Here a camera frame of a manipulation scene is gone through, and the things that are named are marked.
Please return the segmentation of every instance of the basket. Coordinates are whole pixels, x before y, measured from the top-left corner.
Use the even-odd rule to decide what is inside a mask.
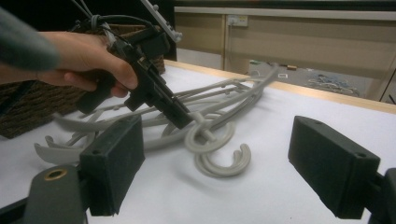
[[[110,27],[122,36],[133,35],[145,28],[142,25]],[[160,74],[165,72],[163,56],[152,61]],[[49,123],[54,113],[66,115],[76,111],[76,101],[83,93],[85,91],[75,87],[57,87],[39,81],[0,85],[0,107],[14,103],[6,113],[0,114],[0,135],[14,138]]]

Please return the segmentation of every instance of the beige wall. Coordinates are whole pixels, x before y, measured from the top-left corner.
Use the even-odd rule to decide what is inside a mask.
[[[230,29],[223,15],[177,13],[176,28],[178,48],[221,54],[225,70],[254,59],[371,77],[374,100],[395,70],[396,21],[249,16],[248,27]]]

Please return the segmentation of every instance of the white table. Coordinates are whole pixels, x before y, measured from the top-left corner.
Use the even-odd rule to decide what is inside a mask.
[[[167,62],[163,75],[173,92],[230,76],[237,77],[173,62]],[[182,143],[146,153],[120,214],[89,217],[90,223],[367,223],[368,211],[362,220],[334,217],[289,163],[293,119],[299,115],[320,120],[372,151],[382,159],[378,172],[383,175],[396,167],[396,108],[295,88],[279,83],[266,88],[256,106],[236,121],[233,139],[216,153],[214,160],[227,165],[232,160],[231,151],[242,143],[249,144],[252,161],[241,175],[221,179],[202,175],[194,167],[193,154]],[[42,161],[33,147],[33,143],[44,145],[48,134],[61,139],[70,135],[50,123],[17,138],[0,140],[0,207],[26,197],[31,179],[53,166]]]

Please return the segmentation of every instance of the electrical outlet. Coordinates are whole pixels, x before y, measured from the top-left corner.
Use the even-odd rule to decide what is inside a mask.
[[[228,15],[227,23],[232,26],[248,26],[248,16]]]

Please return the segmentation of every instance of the human hand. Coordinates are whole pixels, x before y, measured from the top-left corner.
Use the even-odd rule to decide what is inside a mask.
[[[60,53],[56,70],[36,73],[36,79],[55,86],[75,86],[85,91],[96,89],[93,69],[104,69],[116,78],[111,94],[124,97],[137,86],[134,69],[124,60],[107,51],[107,38],[68,32],[42,32]]]

